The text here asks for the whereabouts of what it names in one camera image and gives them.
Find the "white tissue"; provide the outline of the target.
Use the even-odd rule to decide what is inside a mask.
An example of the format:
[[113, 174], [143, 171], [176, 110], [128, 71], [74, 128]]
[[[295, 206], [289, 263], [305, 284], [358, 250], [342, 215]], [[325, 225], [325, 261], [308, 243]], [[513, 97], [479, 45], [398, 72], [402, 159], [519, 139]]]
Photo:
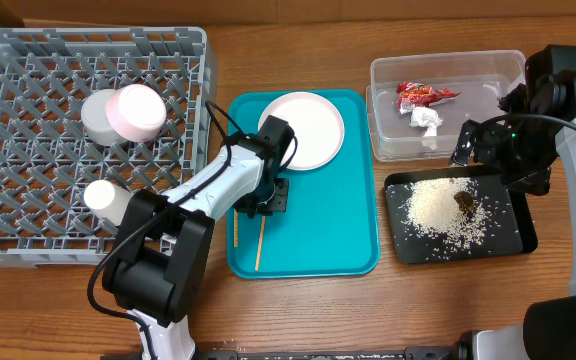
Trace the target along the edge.
[[424, 128], [421, 137], [421, 144], [430, 150], [436, 150], [438, 128], [442, 125], [443, 119], [439, 114], [428, 107], [415, 107], [412, 110], [409, 125], [416, 128]]

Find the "red snack wrapper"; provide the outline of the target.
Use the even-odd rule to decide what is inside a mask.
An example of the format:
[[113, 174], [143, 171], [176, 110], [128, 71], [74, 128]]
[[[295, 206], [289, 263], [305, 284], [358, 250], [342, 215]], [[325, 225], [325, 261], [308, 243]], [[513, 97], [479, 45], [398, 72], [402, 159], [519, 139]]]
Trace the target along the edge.
[[397, 86], [397, 109], [401, 115], [412, 112], [417, 107], [432, 107], [453, 100], [460, 92], [448, 88], [434, 88], [417, 82], [402, 82]]

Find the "brown food scrap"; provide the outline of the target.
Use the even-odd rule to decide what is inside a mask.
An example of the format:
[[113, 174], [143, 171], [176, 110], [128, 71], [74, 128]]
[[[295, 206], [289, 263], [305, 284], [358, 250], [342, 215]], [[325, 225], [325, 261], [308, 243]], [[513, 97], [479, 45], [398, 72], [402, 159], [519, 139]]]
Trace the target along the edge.
[[458, 208], [463, 213], [472, 213], [476, 209], [476, 202], [472, 194], [460, 191], [454, 195]]

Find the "large white plate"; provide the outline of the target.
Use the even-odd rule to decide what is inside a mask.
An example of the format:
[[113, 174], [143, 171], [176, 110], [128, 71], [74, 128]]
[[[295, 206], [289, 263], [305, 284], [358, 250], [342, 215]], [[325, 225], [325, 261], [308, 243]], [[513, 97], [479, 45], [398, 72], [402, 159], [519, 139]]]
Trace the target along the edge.
[[287, 121], [294, 130], [298, 144], [291, 143], [282, 164], [296, 150], [287, 166], [290, 170], [307, 171], [329, 163], [340, 151], [345, 125], [340, 111], [321, 95], [312, 92], [291, 92], [273, 100], [262, 112], [258, 128], [272, 115]]

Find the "white rice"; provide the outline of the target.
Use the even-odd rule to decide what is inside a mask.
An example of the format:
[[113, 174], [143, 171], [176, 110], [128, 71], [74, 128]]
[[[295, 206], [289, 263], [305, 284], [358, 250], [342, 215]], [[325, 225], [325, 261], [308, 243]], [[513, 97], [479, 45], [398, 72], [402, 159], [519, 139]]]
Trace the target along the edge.
[[[426, 245], [433, 255], [470, 253], [484, 245], [502, 228], [499, 203], [472, 177], [447, 177], [411, 182], [403, 186], [403, 203], [396, 209], [402, 218], [401, 239], [405, 245]], [[454, 195], [467, 191], [476, 209], [459, 210]]]

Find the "small pink bowl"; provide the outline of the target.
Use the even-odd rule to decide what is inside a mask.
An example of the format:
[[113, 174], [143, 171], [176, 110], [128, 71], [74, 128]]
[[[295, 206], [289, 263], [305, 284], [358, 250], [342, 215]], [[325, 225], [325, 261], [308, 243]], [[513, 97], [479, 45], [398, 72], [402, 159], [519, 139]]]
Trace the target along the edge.
[[107, 101], [105, 111], [115, 132], [132, 142], [155, 139], [167, 115], [162, 97], [142, 84], [128, 85], [115, 91]]

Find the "white cup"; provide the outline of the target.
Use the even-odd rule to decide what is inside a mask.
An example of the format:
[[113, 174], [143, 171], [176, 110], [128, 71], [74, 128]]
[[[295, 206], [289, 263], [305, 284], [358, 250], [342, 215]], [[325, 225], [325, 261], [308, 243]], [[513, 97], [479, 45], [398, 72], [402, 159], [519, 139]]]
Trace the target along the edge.
[[95, 180], [84, 190], [85, 205], [100, 219], [119, 226], [132, 193], [107, 180]]

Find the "grey shallow bowl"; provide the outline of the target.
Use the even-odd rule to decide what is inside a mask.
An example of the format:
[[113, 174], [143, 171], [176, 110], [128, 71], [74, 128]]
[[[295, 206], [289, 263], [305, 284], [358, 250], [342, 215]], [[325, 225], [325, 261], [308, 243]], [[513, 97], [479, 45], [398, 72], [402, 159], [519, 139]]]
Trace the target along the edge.
[[127, 142], [112, 128], [106, 115], [106, 103], [114, 93], [113, 89], [97, 90], [84, 100], [81, 108], [81, 120], [86, 134], [94, 143], [102, 146]]

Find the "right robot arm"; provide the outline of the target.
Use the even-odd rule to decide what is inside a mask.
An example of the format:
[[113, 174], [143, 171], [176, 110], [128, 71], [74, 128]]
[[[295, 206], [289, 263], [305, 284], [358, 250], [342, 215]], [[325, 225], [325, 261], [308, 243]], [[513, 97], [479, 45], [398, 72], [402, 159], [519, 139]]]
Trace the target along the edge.
[[561, 160], [573, 234], [569, 294], [532, 304], [519, 325], [463, 334], [456, 359], [576, 359], [576, 46], [546, 46], [526, 60], [525, 76], [500, 100], [502, 115], [462, 125], [450, 161], [487, 165], [504, 184], [545, 195]]

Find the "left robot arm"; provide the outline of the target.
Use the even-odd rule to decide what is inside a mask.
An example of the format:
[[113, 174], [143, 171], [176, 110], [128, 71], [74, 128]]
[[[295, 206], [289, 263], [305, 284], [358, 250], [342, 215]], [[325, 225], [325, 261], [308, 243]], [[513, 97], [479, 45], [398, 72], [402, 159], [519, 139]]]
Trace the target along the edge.
[[289, 124], [269, 116], [255, 134], [226, 137], [220, 155], [182, 185], [131, 197], [113, 249], [91, 279], [114, 296], [114, 316], [136, 323], [141, 358], [193, 358], [187, 315], [203, 281], [214, 226], [230, 209], [248, 217], [285, 211], [289, 182], [279, 174], [284, 154], [295, 146]]

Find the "clear plastic waste bin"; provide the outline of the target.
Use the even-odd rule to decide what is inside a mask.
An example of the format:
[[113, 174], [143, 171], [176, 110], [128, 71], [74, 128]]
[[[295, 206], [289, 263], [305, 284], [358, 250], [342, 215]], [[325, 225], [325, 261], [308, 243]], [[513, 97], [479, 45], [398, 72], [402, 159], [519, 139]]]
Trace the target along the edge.
[[[462, 124], [502, 113], [499, 100], [525, 82], [525, 57], [518, 50], [451, 52], [378, 58], [370, 67], [366, 109], [375, 157], [381, 162], [449, 157]], [[437, 134], [410, 125], [397, 106], [397, 87], [421, 83], [457, 94], [432, 108], [443, 120]]]

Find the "black food waste tray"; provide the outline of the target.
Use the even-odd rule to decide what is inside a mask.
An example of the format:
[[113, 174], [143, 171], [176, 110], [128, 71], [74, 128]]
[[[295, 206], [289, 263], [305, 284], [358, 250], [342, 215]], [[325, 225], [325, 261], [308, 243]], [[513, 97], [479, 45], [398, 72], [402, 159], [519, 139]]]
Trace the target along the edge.
[[[433, 255], [426, 245], [405, 245], [401, 239], [402, 226], [398, 221], [402, 218], [396, 209], [404, 200], [403, 186], [411, 182], [447, 177], [472, 177], [483, 182], [482, 189], [499, 203], [502, 228], [484, 245], [470, 253], [440, 253]], [[458, 260], [498, 257], [530, 253], [537, 247], [538, 240], [533, 220], [530, 214], [526, 196], [515, 192], [501, 182], [497, 171], [485, 166], [453, 167], [434, 170], [424, 170], [389, 175], [384, 182], [388, 221], [392, 233], [397, 259], [407, 265], [442, 263]]]

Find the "teal serving tray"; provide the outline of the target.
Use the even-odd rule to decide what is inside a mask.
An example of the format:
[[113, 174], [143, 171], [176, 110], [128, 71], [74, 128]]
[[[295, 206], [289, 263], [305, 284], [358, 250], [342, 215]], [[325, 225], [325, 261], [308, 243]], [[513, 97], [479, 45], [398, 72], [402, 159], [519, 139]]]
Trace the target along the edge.
[[345, 136], [338, 154], [307, 171], [287, 169], [285, 212], [266, 217], [260, 269], [255, 258], [261, 216], [228, 216], [227, 259], [245, 279], [363, 275], [380, 256], [376, 191], [366, 103], [350, 89], [325, 89], [321, 96], [340, 111]]

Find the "grey plastic dish rack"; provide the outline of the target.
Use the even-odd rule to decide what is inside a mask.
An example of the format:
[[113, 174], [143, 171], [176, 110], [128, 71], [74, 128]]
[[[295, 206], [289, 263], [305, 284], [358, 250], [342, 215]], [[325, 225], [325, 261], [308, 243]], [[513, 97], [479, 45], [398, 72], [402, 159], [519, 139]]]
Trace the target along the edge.
[[[85, 187], [161, 193], [200, 171], [217, 73], [198, 27], [0, 28], [0, 268], [101, 260], [117, 229], [85, 206]], [[94, 143], [84, 100], [133, 84], [161, 96], [159, 135]]]

